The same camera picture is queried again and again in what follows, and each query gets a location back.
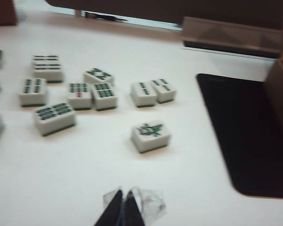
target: white table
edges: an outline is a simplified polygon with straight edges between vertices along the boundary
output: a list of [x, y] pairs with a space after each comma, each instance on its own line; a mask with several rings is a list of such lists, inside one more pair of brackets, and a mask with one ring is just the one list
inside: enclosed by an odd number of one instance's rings
[[[18, 26], [0, 27], [0, 226], [90, 226], [102, 195], [122, 186], [161, 189], [167, 214], [154, 226], [283, 226], [283, 200], [248, 197], [229, 179], [195, 75], [263, 81], [272, 61], [183, 49], [179, 31], [85, 19], [48, 11], [43, 1], [16, 1]], [[102, 68], [116, 77], [115, 110], [77, 112], [77, 125], [42, 137], [32, 110], [19, 105], [21, 80], [34, 54], [57, 54], [66, 74], [50, 84], [49, 104], [66, 101], [69, 82]], [[165, 78], [176, 100], [138, 109], [137, 81]], [[161, 119], [166, 148], [139, 154], [133, 125]]]

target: black object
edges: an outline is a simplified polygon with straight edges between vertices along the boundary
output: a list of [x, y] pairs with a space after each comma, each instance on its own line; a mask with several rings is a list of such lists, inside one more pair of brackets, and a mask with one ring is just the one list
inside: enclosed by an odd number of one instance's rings
[[190, 47], [190, 48], [200, 48], [200, 49], [210, 49], [215, 51], [222, 51], [222, 52], [229, 52], [229, 53], [238, 53], [238, 54], [245, 54], [245, 55], [251, 55], [251, 56], [257, 56], [257, 57], [268, 57], [268, 58], [279, 58], [279, 53], [273, 53], [269, 51], [263, 51], [263, 50], [256, 50], [251, 48], [240, 48], [236, 46], [223, 46], [223, 45], [217, 45], [217, 44], [209, 44], [209, 43], [203, 43], [198, 41], [184, 41], [184, 46]]
[[94, 226], [116, 226], [119, 214], [121, 212], [122, 202], [123, 192], [121, 190], [118, 190], [118, 192]]
[[124, 202], [123, 192], [118, 190], [94, 226], [145, 226], [132, 191]]
[[116, 22], [127, 21], [126, 19], [117, 18], [116, 16], [100, 15], [100, 14], [87, 13], [87, 12], [85, 12], [85, 17], [86, 18], [93, 18], [93, 19], [116, 21]]
[[233, 186], [283, 198], [283, 134], [263, 82], [198, 74]]
[[283, 0], [46, 0], [55, 7], [181, 24], [184, 16], [280, 30]]
[[129, 193], [127, 194], [125, 210], [126, 226], [145, 226], [141, 213], [137, 207], [135, 198], [131, 191], [129, 191]]

